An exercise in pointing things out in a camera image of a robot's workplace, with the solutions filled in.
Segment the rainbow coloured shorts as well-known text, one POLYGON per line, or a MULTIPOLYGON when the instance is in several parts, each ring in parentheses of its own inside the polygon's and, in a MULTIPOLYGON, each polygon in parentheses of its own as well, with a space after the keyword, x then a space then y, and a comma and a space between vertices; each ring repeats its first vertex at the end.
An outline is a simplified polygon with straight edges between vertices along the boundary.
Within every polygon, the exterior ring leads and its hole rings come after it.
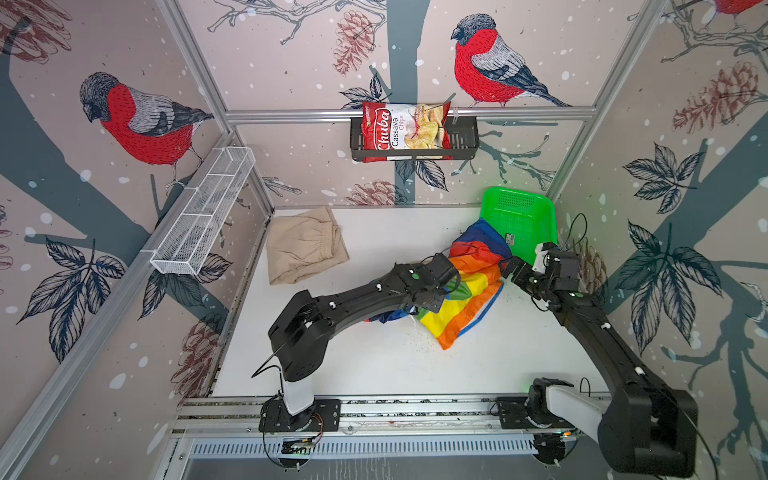
POLYGON ((484 219, 471 224, 453 241, 448 258, 461 275, 448 284, 448 295, 437 313, 410 307, 385 312, 368 322, 388 323, 411 316, 447 350, 478 324, 503 289, 500 264, 511 258, 504 238, 484 219))

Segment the green plastic basket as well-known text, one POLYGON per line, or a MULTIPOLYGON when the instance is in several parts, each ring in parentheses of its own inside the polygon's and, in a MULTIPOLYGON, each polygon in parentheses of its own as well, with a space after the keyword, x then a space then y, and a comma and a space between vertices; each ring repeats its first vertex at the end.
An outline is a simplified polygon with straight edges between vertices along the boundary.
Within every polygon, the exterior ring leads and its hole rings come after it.
POLYGON ((536 247, 557 243, 556 210, 546 196, 503 187, 488 188, 480 217, 503 237, 513 256, 533 265, 536 247))

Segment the beige drawstring shorts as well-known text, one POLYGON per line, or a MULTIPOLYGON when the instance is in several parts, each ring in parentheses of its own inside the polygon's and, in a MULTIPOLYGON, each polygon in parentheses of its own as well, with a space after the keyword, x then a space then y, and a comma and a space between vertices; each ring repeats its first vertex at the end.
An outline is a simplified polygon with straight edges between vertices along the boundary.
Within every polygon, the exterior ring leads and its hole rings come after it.
POLYGON ((271 285, 296 284, 349 260, 340 226, 328 207, 276 217, 266 250, 271 285))

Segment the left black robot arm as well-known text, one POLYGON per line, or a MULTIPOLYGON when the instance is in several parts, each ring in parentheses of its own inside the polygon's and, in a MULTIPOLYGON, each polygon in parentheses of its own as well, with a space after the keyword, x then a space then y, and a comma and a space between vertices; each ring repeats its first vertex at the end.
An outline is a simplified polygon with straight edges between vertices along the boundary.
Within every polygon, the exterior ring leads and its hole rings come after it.
POLYGON ((320 368, 330 340, 348 328, 381 314, 440 311, 461 283, 461 275, 443 254, 417 263, 396 263, 386 274, 356 288, 314 297, 293 295, 268 330, 271 357, 279 362, 282 391, 268 408, 274 425, 303 429, 322 417, 317 412, 312 375, 320 368))

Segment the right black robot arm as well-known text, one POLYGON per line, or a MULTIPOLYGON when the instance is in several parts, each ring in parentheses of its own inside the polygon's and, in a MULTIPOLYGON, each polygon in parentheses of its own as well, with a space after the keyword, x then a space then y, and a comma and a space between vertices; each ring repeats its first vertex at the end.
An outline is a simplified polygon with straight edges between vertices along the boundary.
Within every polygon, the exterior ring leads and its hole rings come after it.
POLYGON ((582 346, 605 381, 610 397, 598 400, 571 383, 538 378, 529 389, 529 421, 536 426, 561 419, 600 447, 620 473, 678 478, 693 475, 698 406, 648 369, 610 324, 602 307, 579 290, 579 259, 555 244, 539 245, 533 263, 513 256, 501 275, 542 300, 582 346))

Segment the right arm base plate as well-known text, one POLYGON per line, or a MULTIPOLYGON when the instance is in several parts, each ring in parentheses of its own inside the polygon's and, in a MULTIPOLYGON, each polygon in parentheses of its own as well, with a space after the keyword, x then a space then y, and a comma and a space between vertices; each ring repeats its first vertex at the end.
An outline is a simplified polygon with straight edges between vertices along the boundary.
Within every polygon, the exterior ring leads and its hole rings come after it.
POLYGON ((537 396, 497 397, 493 408, 502 430, 546 429, 559 422, 537 396))

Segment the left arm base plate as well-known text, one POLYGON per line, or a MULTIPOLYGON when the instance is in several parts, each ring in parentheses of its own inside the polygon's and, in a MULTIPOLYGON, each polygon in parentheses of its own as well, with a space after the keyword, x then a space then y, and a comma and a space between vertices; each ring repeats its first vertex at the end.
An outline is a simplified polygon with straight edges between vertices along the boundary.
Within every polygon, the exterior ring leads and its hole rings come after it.
POLYGON ((315 399, 308 409, 292 415, 284 400, 274 396, 261 408, 258 430, 261 433, 336 432, 340 410, 339 399, 315 399))

